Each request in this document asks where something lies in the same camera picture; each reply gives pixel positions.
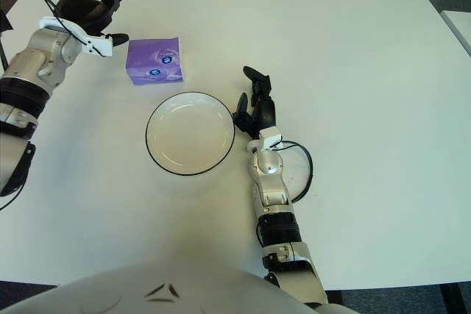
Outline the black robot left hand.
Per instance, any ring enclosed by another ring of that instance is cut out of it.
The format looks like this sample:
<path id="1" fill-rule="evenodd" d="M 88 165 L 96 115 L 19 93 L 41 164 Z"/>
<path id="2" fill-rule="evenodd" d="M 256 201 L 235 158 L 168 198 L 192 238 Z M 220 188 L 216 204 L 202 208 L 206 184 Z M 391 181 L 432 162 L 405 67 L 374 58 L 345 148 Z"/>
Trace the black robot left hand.
<path id="1" fill-rule="evenodd" d="M 61 18 L 81 26 L 88 35 L 104 36 L 120 46 L 129 40 L 124 33 L 105 34 L 113 14 L 123 0 L 59 0 L 57 3 Z"/>

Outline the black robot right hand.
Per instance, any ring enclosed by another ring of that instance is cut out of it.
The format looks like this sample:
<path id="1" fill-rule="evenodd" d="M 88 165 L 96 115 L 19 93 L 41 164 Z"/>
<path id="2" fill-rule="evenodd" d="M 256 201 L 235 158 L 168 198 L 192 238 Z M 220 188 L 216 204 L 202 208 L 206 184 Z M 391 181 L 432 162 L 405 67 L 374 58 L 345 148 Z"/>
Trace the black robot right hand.
<path id="1" fill-rule="evenodd" d="M 275 103 L 270 96 L 272 86 L 269 76 L 254 68 L 244 66 L 243 72 L 252 83 L 252 96 L 249 101 L 246 93 L 241 94 L 233 123 L 252 139 L 258 139 L 261 130 L 276 125 Z"/>

